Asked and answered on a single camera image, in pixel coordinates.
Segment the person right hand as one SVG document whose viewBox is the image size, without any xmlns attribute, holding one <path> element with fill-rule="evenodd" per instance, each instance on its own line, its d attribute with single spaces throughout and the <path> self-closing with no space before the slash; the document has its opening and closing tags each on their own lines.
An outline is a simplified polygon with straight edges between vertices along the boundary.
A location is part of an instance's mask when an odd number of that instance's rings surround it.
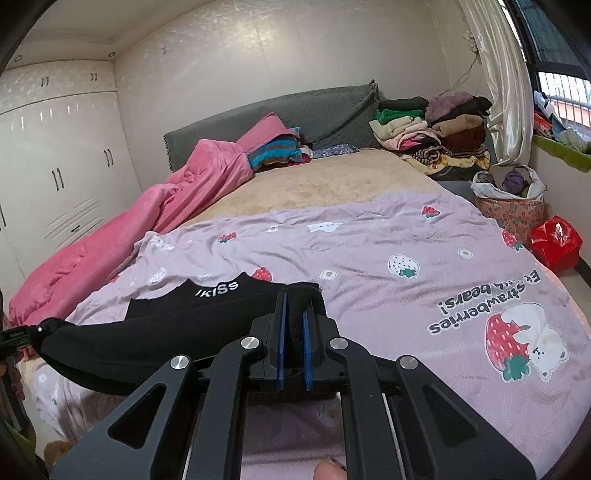
<svg viewBox="0 0 591 480">
<path fill-rule="evenodd" d="M 346 466 L 332 456 L 325 456 L 314 470 L 314 480 L 346 480 Z"/>
</svg>

